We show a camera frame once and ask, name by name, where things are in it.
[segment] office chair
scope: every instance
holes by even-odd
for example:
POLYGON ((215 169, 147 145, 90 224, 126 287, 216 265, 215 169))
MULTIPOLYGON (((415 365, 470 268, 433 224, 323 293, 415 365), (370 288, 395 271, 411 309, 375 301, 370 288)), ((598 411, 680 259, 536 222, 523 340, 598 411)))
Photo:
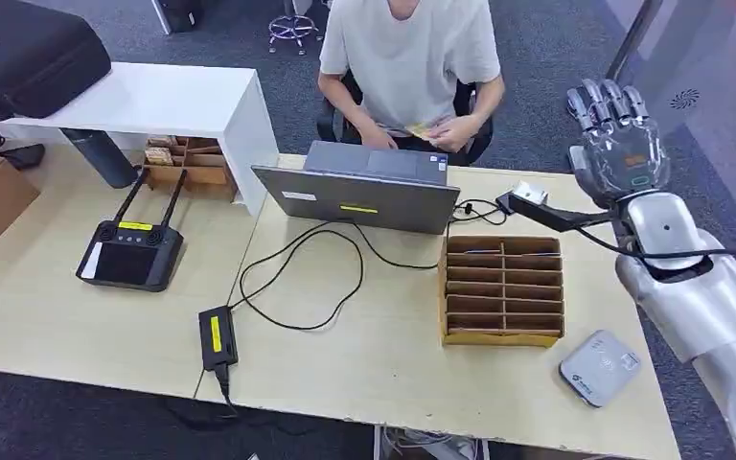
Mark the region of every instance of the office chair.
MULTIPOLYGON (((307 16, 296 14, 291 0, 284 0, 283 16, 278 16, 269 23, 269 53, 275 53, 275 40, 293 40, 297 43, 298 55, 304 56, 306 49, 303 47, 303 38, 311 34, 319 34, 320 30, 307 16)), ((323 35, 317 36, 317 41, 323 39, 323 35)))
MULTIPOLYGON (((359 89, 357 81, 354 79, 349 70, 341 80, 351 97, 357 104, 362 103, 362 90, 359 89)), ((455 108, 456 116, 469 115, 472 113, 473 91, 475 91, 475 83, 464 84, 457 82, 455 87, 455 99, 452 105, 455 108)), ((336 109, 328 99, 323 98, 323 111, 317 117, 317 135, 320 139, 328 142, 342 142, 343 138, 357 138, 357 130, 343 119, 342 132, 339 138, 334 134, 334 113, 336 109)), ((450 164, 455 166, 468 166, 474 163, 487 149, 493 140, 493 119, 492 117, 484 123, 478 133, 468 143, 469 147, 464 147, 464 155, 451 155, 450 164)))

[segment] black thermos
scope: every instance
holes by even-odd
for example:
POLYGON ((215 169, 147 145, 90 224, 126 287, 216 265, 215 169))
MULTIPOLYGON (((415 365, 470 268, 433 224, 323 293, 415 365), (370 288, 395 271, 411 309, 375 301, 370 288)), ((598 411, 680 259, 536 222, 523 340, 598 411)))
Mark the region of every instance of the black thermos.
POLYGON ((123 189, 137 180, 137 171, 105 131, 66 127, 60 130, 111 187, 123 189))

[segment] logo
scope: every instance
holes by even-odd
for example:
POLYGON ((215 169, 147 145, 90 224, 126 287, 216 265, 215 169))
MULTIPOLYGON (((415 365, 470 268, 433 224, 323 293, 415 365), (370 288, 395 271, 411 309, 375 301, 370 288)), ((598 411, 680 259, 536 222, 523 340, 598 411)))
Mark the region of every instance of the logo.
POLYGON ((578 387, 580 387, 583 390, 585 390, 586 391, 586 394, 588 394, 588 395, 592 395, 593 394, 594 391, 592 389, 590 389, 588 387, 588 385, 586 385, 586 383, 583 381, 583 378, 582 377, 578 376, 577 374, 574 374, 573 376, 571 376, 571 379, 576 382, 576 384, 577 384, 578 387))

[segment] robot finger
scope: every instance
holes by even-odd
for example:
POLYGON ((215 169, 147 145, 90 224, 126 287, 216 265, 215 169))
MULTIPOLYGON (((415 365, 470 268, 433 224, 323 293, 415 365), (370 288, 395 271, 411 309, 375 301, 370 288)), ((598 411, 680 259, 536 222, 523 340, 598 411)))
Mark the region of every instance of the robot finger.
POLYGON ((565 94, 568 97, 568 111, 577 120, 583 131, 593 129, 594 123, 591 121, 591 116, 588 115, 588 107, 577 89, 571 88, 565 94))
POLYGON ((616 120, 624 121, 631 118, 631 110, 625 104, 625 98, 622 97, 622 88, 616 84, 616 81, 605 79, 602 81, 602 86, 608 94, 613 111, 616 112, 616 120))
POLYGON ((632 86, 625 86, 624 92, 625 96, 628 96, 628 101, 631 103, 631 110, 633 111, 634 118, 637 120, 650 118, 647 107, 645 107, 645 101, 642 99, 642 95, 639 94, 639 91, 632 86))
POLYGON ((599 85, 592 79, 583 79, 583 86, 593 102, 597 124, 613 120, 613 117, 610 116, 610 110, 608 110, 608 103, 605 102, 602 92, 599 90, 599 85))

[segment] laptop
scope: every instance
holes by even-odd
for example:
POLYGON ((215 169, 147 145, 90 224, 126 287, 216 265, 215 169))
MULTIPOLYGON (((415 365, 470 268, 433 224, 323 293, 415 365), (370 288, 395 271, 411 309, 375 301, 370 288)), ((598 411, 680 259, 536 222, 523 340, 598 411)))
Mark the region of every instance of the laptop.
POLYGON ((447 185, 442 153, 315 141, 303 170, 252 171, 289 216, 433 235, 444 232, 461 192, 447 185))

